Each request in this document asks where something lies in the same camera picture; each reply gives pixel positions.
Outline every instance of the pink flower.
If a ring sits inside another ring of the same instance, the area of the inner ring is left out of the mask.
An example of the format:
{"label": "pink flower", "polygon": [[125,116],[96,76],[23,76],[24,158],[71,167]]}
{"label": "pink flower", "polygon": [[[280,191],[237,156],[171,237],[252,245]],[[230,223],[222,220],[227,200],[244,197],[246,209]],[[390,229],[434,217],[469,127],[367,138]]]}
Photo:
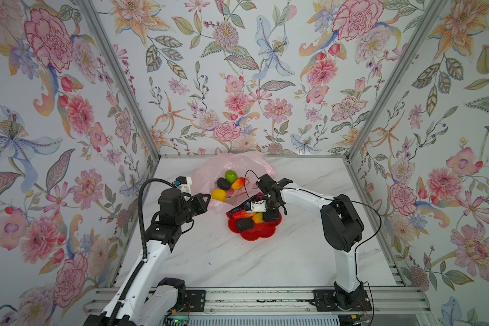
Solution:
{"label": "pink flower", "polygon": [[434,168],[429,173],[428,186],[432,194],[440,199],[455,199],[462,191],[462,180],[447,167]]}
{"label": "pink flower", "polygon": [[107,101],[114,107],[118,106],[118,100],[116,100],[116,97],[109,91],[107,91]]}
{"label": "pink flower", "polygon": [[455,264],[462,268],[467,267],[467,272],[476,276],[476,267],[480,277],[489,281],[489,237],[483,238],[485,229],[481,224],[476,228],[470,225],[462,226],[462,233],[452,230],[451,242],[456,244]]}
{"label": "pink flower", "polygon": [[327,86],[314,87],[306,96],[306,102],[309,103],[310,101],[313,101],[315,104],[321,104],[322,100],[324,100],[324,97],[328,93],[328,89],[330,88]]}
{"label": "pink flower", "polygon": [[123,143],[126,146],[129,143],[130,135],[132,134],[129,109],[124,108],[123,112],[116,113],[114,119],[116,120],[117,125],[114,134],[117,135],[118,138],[123,139]]}
{"label": "pink flower", "polygon": [[26,230],[26,216],[18,208],[0,218],[0,247],[13,250]]}
{"label": "pink flower", "polygon": [[255,102],[257,101],[257,103],[261,103],[261,100],[264,100],[264,99],[267,99],[267,98],[270,98],[272,97],[273,94],[267,94],[267,91],[262,91],[257,89],[255,91],[255,94],[254,93],[250,93],[250,96],[252,97],[252,99],[250,101],[252,102]]}
{"label": "pink flower", "polygon": [[203,0],[189,0],[189,1],[190,3],[186,2],[184,4],[185,7],[192,8],[189,9],[188,11],[193,11],[197,9],[199,12],[201,12],[201,7],[206,7],[210,4],[210,2],[206,2]]}
{"label": "pink flower", "polygon": [[48,201],[52,202],[53,204],[51,204],[49,206],[45,206],[44,207],[44,213],[47,213],[50,210],[54,209],[54,215],[56,215],[60,212],[60,207],[67,206],[67,203],[63,201],[65,199],[65,197],[67,197],[69,192],[71,192],[70,188],[69,188],[69,190],[67,190],[67,185],[68,185],[67,182],[64,182],[64,185],[62,186],[61,191],[60,191],[60,186],[56,185],[56,186],[54,186],[54,193],[56,196],[53,196],[50,193],[45,196],[45,198]]}
{"label": "pink flower", "polygon": [[81,252],[75,253],[73,259],[64,260],[53,287],[56,305],[65,308],[78,296],[85,284],[87,267],[87,258]]}
{"label": "pink flower", "polygon": [[463,211],[465,216],[469,215],[469,213],[473,213],[473,217],[476,219],[479,225],[482,225],[480,220],[489,224],[489,218],[484,215],[489,214],[489,208],[477,208],[485,201],[485,198],[478,197],[475,199],[475,201],[471,202],[471,192],[466,191],[466,200],[462,200],[458,196],[456,196],[456,200],[458,200],[458,203],[461,206],[466,208],[466,210]]}
{"label": "pink flower", "polygon": [[382,15],[384,5],[379,0],[346,0],[333,21],[337,39],[351,41],[371,30]]}
{"label": "pink flower", "polygon": [[280,124],[291,115],[291,108],[293,105],[289,104],[288,101],[275,99],[275,103],[271,101],[264,107],[265,112],[263,114],[266,118],[272,118],[273,121]]}
{"label": "pink flower", "polygon": [[121,160],[121,152],[117,149],[108,149],[107,150],[107,160],[110,164],[116,165]]}
{"label": "pink flower", "polygon": [[72,61],[72,43],[64,23],[45,9],[31,10],[31,20],[24,23],[26,38],[38,61],[51,65],[59,73]]}
{"label": "pink flower", "polygon": [[231,50],[239,43],[239,34],[231,23],[222,22],[217,25],[212,36],[214,36],[216,43],[225,50]]}
{"label": "pink flower", "polygon": [[129,58],[128,56],[123,56],[124,54],[127,53],[126,49],[121,49],[118,51],[118,45],[117,44],[114,44],[112,46],[112,48],[114,49],[114,52],[116,52],[116,56],[118,57],[118,59],[128,59]]}
{"label": "pink flower", "polygon": [[108,143],[107,136],[105,136],[103,128],[99,122],[95,123],[91,130],[91,142],[92,147],[98,152],[101,152],[100,147],[104,147]]}
{"label": "pink flower", "polygon": [[236,139],[240,134],[241,127],[234,122],[227,121],[214,128],[214,137],[223,141]]}
{"label": "pink flower", "polygon": [[366,79],[364,77],[355,80],[355,91],[362,92],[366,88]]}
{"label": "pink flower", "polygon": [[236,76],[228,75],[226,77],[226,92],[241,92],[241,88],[245,85],[245,81]]}
{"label": "pink flower", "polygon": [[231,93],[225,100],[225,106],[234,112],[239,112],[248,105],[248,97],[244,93]]}
{"label": "pink flower", "polygon": [[306,110],[306,120],[309,120],[312,122],[322,120],[322,115],[319,114],[319,112],[315,108],[307,109]]}
{"label": "pink flower", "polygon": [[404,216],[413,214],[417,207],[415,202],[417,196],[413,193],[413,189],[409,188],[406,184],[397,182],[390,188],[391,205],[398,210],[398,212]]}
{"label": "pink flower", "polygon": [[331,59],[317,61],[308,73],[308,83],[312,86],[327,84],[337,75],[339,68],[336,65],[336,62]]}
{"label": "pink flower", "polygon": [[22,241],[24,261],[34,264],[38,258],[49,257],[59,235],[58,223],[53,219],[41,217],[34,220],[27,228],[26,240]]}
{"label": "pink flower", "polygon": [[391,166],[391,174],[397,182],[408,184],[415,172],[415,164],[408,160],[400,159]]}
{"label": "pink flower", "polygon": [[478,166],[475,165],[475,154],[471,147],[466,147],[451,156],[446,161],[446,165],[459,175],[471,175],[478,172]]}
{"label": "pink flower", "polygon": [[74,180],[78,186],[71,188],[71,192],[74,192],[74,202],[81,202],[81,209],[88,209],[91,207],[91,201],[96,201],[103,198],[102,190],[103,184],[102,176],[96,173],[96,169],[92,168],[87,171],[81,172],[81,178],[76,177]]}
{"label": "pink flower", "polygon": [[178,80],[172,78],[171,81],[168,82],[170,85],[170,89],[174,92],[174,94],[177,92],[179,95],[182,95],[183,93],[190,92],[190,90],[187,88],[186,85],[183,85],[180,83]]}
{"label": "pink flower", "polygon": [[366,107],[368,101],[358,101],[353,96],[346,96],[340,103],[332,105],[333,121],[345,120]]}
{"label": "pink flower", "polygon": [[78,134],[88,134],[94,123],[92,106],[81,96],[72,96],[67,104],[67,119]]}

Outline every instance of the blue flower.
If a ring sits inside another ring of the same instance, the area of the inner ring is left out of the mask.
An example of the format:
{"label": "blue flower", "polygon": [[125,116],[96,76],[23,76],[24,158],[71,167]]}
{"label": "blue flower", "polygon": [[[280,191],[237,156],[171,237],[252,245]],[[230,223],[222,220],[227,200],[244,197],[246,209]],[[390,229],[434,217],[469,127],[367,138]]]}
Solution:
{"label": "blue flower", "polygon": [[291,137],[291,143],[295,146],[296,149],[301,151],[303,154],[306,154],[306,152],[316,154],[322,151],[322,149],[318,149],[313,146],[310,146],[312,140],[311,137],[308,137],[303,140],[301,140],[301,136],[299,136],[298,134],[291,134],[290,137]]}
{"label": "blue flower", "polygon": [[129,185],[123,185],[119,188],[119,193],[125,195],[127,197],[137,195],[140,192],[141,185],[143,184],[144,177],[142,177],[139,181],[136,181],[134,174],[130,175]]}
{"label": "blue flower", "polygon": [[2,114],[0,114],[0,160],[14,158],[23,164],[26,176],[20,190],[27,192],[38,180],[38,173],[30,160],[35,153],[48,155],[56,152],[62,139],[50,137],[41,137],[37,140],[23,139],[28,134],[20,114],[5,106],[2,106]]}
{"label": "blue flower", "polygon": [[290,66],[279,60],[279,56],[282,56],[283,52],[288,47],[288,37],[284,35],[281,40],[274,40],[272,45],[270,45],[268,38],[270,37],[271,32],[272,27],[268,20],[264,16],[258,16],[255,42],[260,46],[259,55],[264,59],[264,66],[261,72],[252,76],[254,79],[263,79],[267,76],[268,69],[274,67],[282,76],[295,74],[290,70]]}

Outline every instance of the pink peony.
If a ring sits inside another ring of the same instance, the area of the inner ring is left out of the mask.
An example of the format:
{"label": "pink peony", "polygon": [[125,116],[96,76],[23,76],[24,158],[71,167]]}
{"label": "pink peony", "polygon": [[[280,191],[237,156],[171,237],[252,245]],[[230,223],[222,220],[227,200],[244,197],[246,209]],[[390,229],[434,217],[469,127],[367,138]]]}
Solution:
{"label": "pink peony", "polygon": [[383,10],[384,4],[379,0],[346,0],[333,21],[332,31],[338,30],[338,40],[361,37],[375,26]]}
{"label": "pink peony", "polygon": [[321,104],[324,100],[324,97],[328,93],[328,89],[330,88],[327,86],[314,87],[306,96],[306,102],[309,103],[310,101],[313,101],[313,103],[315,104]]}
{"label": "pink peony", "polygon": [[103,128],[99,122],[95,123],[91,130],[91,142],[92,147],[98,152],[101,152],[99,149],[100,147],[104,147],[108,143],[107,136],[105,136]]}
{"label": "pink peony", "polygon": [[225,106],[234,112],[239,112],[248,105],[248,97],[244,93],[231,93],[225,100]]}
{"label": "pink peony", "polygon": [[13,250],[26,230],[26,216],[19,209],[0,218],[0,247]]}
{"label": "pink peony", "polygon": [[87,267],[87,258],[81,252],[75,253],[73,259],[64,260],[53,288],[56,305],[65,308],[78,296],[85,284]]}
{"label": "pink peony", "polygon": [[280,124],[288,119],[292,108],[293,105],[289,104],[288,101],[275,99],[275,102],[271,101],[264,107],[265,112],[263,114],[266,118],[272,118],[273,121]]}
{"label": "pink peony", "polygon": [[236,126],[234,122],[227,121],[214,128],[214,137],[223,141],[236,139],[240,134],[241,127]]}
{"label": "pink peony", "polygon": [[232,93],[232,92],[240,92],[241,88],[245,85],[245,81],[241,78],[238,78],[236,76],[231,76],[228,75],[226,77],[226,92],[227,93]]}
{"label": "pink peony", "polygon": [[455,199],[462,191],[462,180],[447,167],[434,168],[429,173],[428,186],[432,194],[440,199]]}
{"label": "pink peony", "polygon": [[451,242],[456,244],[455,264],[462,268],[467,267],[467,272],[476,276],[476,267],[480,277],[489,281],[489,237],[483,238],[485,229],[481,224],[476,228],[470,225],[462,226],[462,232],[452,230]]}
{"label": "pink peony", "polygon": [[64,23],[45,9],[31,10],[31,20],[24,23],[26,38],[38,61],[50,64],[59,73],[69,69],[72,43]]}
{"label": "pink peony", "polygon": [[339,68],[336,62],[331,59],[317,61],[308,73],[308,83],[312,86],[327,84],[335,75]]}
{"label": "pink peony", "polygon": [[78,134],[88,134],[94,123],[92,106],[81,96],[73,96],[67,104],[67,119]]}
{"label": "pink peony", "polygon": [[333,121],[345,120],[360,110],[364,109],[368,101],[359,101],[353,96],[346,96],[344,100],[340,103],[335,103],[332,105],[332,118]]}
{"label": "pink peony", "polygon": [[54,249],[60,232],[58,223],[51,218],[41,217],[34,220],[26,231],[26,240],[22,241],[24,261],[36,263],[38,258],[49,257]]}
{"label": "pink peony", "polygon": [[397,182],[391,186],[390,195],[391,205],[393,205],[400,214],[408,216],[417,210],[417,207],[415,206],[417,196],[413,193],[413,189],[409,188],[406,184]]}
{"label": "pink peony", "polygon": [[459,175],[471,175],[478,172],[478,166],[475,165],[475,154],[471,147],[466,147],[456,155],[451,156],[446,161],[446,165]]}
{"label": "pink peony", "polygon": [[117,135],[118,138],[123,139],[123,143],[126,146],[130,142],[130,135],[132,134],[129,109],[124,108],[122,112],[116,113],[114,119],[116,120],[117,125],[114,134]]}
{"label": "pink peony", "polygon": [[93,168],[87,171],[81,172],[81,178],[76,177],[74,180],[78,186],[71,188],[71,192],[74,192],[74,202],[81,202],[81,209],[88,209],[91,207],[91,201],[96,201],[103,198],[102,190],[103,184],[102,176],[96,173],[96,169]]}

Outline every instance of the black cable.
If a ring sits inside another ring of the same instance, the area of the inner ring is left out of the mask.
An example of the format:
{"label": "black cable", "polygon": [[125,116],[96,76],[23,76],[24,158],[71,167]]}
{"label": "black cable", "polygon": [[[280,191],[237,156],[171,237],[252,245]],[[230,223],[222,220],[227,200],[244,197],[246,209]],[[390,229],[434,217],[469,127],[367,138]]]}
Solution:
{"label": "black cable", "polygon": [[107,323],[107,326],[114,326],[114,324],[116,322],[116,316],[118,315],[119,308],[121,308],[121,302],[123,300],[125,300],[125,297],[127,296],[127,293],[129,292],[129,289],[130,289],[130,286],[132,285],[132,282],[134,282],[134,279],[136,278],[140,269],[143,267],[143,264],[145,264],[145,260],[146,260],[147,255],[148,255],[147,247],[146,247],[146,240],[145,240],[145,226],[143,224],[143,193],[145,191],[145,187],[151,182],[161,182],[167,186],[170,186],[172,188],[176,188],[176,186],[174,186],[172,183],[168,182],[167,180],[157,179],[157,178],[148,179],[147,181],[145,181],[141,185],[139,197],[137,200],[137,215],[138,215],[138,222],[140,225],[141,247],[143,250],[143,258],[141,259],[139,264],[137,264],[136,269],[134,269],[131,276],[129,277],[129,281],[127,282],[127,284],[123,288],[123,291],[121,292],[121,294],[118,298],[118,302],[114,306],[114,309],[112,310],[111,316],[109,317],[109,321]]}

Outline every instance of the red fruit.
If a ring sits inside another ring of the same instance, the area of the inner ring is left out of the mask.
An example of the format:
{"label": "red fruit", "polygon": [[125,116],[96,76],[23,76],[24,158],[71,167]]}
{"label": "red fruit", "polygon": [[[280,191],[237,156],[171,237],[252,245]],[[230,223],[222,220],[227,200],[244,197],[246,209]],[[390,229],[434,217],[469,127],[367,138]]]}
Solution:
{"label": "red fruit", "polygon": [[54,253],[54,255],[52,255],[52,262],[58,264],[59,262],[62,261],[64,257],[65,257],[64,250],[60,248],[58,249],[58,251]]}
{"label": "red fruit", "polygon": [[440,200],[436,196],[431,196],[431,202],[435,205],[440,205]]}
{"label": "red fruit", "polygon": [[56,240],[56,243],[58,245],[64,243],[65,238],[67,238],[67,233],[65,233],[65,232],[60,233],[60,235],[58,236],[58,240]]}
{"label": "red fruit", "polygon": [[67,106],[67,104],[69,103],[69,98],[67,96],[63,95],[63,96],[60,96],[59,101],[60,101],[60,106],[62,108],[65,108]]}
{"label": "red fruit", "polygon": [[61,79],[61,87],[65,92],[72,92],[72,82],[69,78],[63,77]]}
{"label": "red fruit", "polygon": [[428,197],[428,191],[424,188],[421,188],[420,190],[418,190],[418,196],[420,196],[420,198],[422,199],[426,199]]}
{"label": "red fruit", "polygon": [[339,52],[340,52],[340,45],[338,43],[333,44],[328,49],[328,53],[331,54],[331,55],[336,55]]}

